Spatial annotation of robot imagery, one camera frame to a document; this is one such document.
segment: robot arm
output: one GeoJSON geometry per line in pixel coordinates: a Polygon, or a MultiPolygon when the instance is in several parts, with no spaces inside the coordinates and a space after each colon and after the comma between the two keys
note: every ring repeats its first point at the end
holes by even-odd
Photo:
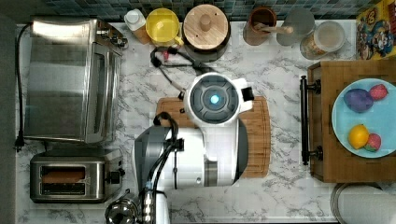
{"type": "Polygon", "coordinates": [[[165,115],[172,129],[152,126],[135,140],[133,170],[143,192],[135,203],[141,204],[143,223],[170,222],[163,193],[169,189],[231,186],[239,178],[248,163],[248,135],[238,115],[252,108],[252,100],[243,78],[206,73],[183,101],[199,129],[175,127],[165,115]]]}

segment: yellow cup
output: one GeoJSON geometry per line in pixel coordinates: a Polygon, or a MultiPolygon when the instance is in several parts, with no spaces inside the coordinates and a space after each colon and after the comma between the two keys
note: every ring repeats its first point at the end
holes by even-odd
{"type": "Polygon", "coordinates": [[[183,45],[183,40],[177,35],[178,30],[178,18],[173,11],[157,8],[148,15],[146,31],[154,45],[164,47],[183,45]]]}

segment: wooden tray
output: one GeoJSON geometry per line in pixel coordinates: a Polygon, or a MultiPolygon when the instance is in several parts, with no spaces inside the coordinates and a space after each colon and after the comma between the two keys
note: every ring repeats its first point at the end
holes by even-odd
{"type": "MultiPolygon", "coordinates": [[[[157,104],[156,114],[168,112],[179,127],[195,127],[186,113],[180,113],[183,102],[178,98],[162,98],[157,104]]],[[[253,108],[240,114],[247,126],[248,162],[243,178],[264,177],[268,173],[271,153],[271,130],[267,102],[262,96],[255,97],[253,108]]]]}
{"type": "Polygon", "coordinates": [[[320,62],[308,68],[309,83],[321,80],[321,94],[308,92],[309,148],[323,148],[323,161],[311,158],[314,177],[330,183],[396,180],[396,153],[378,159],[359,157],[343,147],[332,128],[332,107],[346,86],[363,78],[395,85],[395,71],[395,61],[320,62]]]}

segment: lemon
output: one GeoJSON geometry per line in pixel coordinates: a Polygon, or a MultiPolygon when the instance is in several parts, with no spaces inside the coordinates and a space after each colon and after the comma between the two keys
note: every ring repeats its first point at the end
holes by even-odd
{"type": "Polygon", "coordinates": [[[347,140],[355,149],[364,147],[369,140],[369,131],[364,125],[358,124],[350,130],[347,140]]]}

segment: toaster slot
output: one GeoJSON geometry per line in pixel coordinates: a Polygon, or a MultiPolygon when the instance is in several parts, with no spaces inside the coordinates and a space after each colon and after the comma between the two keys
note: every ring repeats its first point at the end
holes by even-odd
{"type": "Polygon", "coordinates": [[[41,172],[42,195],[84,195],[84,167],[43,166],[41,172]]]}

